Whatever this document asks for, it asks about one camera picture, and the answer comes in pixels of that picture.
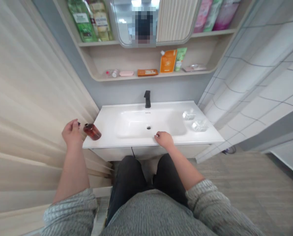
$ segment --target pink soap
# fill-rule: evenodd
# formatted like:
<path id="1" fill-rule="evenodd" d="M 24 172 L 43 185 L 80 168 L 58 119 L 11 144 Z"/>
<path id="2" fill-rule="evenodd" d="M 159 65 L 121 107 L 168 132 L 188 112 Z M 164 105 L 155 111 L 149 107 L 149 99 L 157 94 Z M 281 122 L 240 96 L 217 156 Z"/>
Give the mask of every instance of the pink soap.
<path id="1" fill-rule="evenodd" d="M 131 70 L 124 70 L 119 73 L 120 76 L 133 76 L 133 71 Z"/>
<path id="2" fill-rule="evenodd" d="M 213 31 L 228 29 L 239 3 L 240 0 L 225 0 L 223 2 L 218 18 L 216 18 Z"/>
<path id="3" fill-rule="evenodd" d="M 193 30 L 194 33 L 200 33 L 204 29 L 204 25 L 206 22 L 206 19 L 208 17 L 211 5 L 213 0 L 202 0 L 201 7 L 198 13 L 197 21 L 195 28 Z"/>

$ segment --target green bottle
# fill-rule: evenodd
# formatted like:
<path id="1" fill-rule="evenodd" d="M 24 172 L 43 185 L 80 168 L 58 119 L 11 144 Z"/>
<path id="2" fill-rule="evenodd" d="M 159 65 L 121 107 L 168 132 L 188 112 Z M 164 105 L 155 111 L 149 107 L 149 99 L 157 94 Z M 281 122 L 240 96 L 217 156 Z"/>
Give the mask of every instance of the green bottle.
<path id="1" fill-rule="evenodd" d="M 93 26 L 90 21 L 90 8 L 85 0 L 68 0 L 69 10 L 78 27 L 83 42 L 97 42 Z"/>

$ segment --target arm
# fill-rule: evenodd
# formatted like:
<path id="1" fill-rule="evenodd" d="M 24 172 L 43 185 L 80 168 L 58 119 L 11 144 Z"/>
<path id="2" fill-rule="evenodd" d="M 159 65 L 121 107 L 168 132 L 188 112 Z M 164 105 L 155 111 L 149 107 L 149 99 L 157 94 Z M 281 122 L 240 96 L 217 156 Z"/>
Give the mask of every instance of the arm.
<path id="1" fill-rule="evenodd" d="M 91 235 L 97 201 L 90 189 L 77 119 L 62 131 L 67 153 L 53 204 L 45 211 L 42 235 Z"/>
<path id="2" fill-rule="evenodd" d="M 217 187 L 184 157 L 175 147 L 169 133 L 157 132 L 154 136 L 159 145 L 171 156 L 178 175 L 187 190 L 188 206 L 196 219 L 203 222 L 220 236 L 264 234 Z"/>
<path id="3" fill-rule="evenodd" d="M 67 144 L 67 153 L 53 204 L 90 187 L 82 152 L 83 141 L 76 119 L 65 126 L 62 137 Z"/>

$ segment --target orange box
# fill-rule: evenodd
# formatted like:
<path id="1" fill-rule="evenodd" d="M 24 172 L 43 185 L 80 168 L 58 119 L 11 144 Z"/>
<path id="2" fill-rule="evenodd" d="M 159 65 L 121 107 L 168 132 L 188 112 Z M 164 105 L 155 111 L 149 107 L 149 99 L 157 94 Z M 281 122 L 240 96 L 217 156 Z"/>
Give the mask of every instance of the orange box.
<path id="1" fill-rule="evenodd" d="M 158 75 L 157 69 L 138 70 L 138 76 Z"/>
<path id="2" fill-rule="evenodd" d="M 176 49 L 165 52 L 165 54 L 161 57 L 160 73 L 171 73 L 174 71 L 176 56 Z"/>

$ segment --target soap dish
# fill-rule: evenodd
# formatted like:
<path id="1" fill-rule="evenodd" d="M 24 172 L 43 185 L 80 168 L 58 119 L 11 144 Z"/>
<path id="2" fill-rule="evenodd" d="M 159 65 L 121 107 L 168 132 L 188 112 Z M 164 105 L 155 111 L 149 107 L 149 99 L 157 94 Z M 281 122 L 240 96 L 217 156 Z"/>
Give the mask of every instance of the soap dish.
<path id="1" fill-rule="evenodd" d="M 124 76 L 133 76 L 133 71 L 131 71 L 131 70 L 124 70 L 124 71 L 121 71 L 119 73 L 119 75 L 121 77 L 124 77 Z"/>

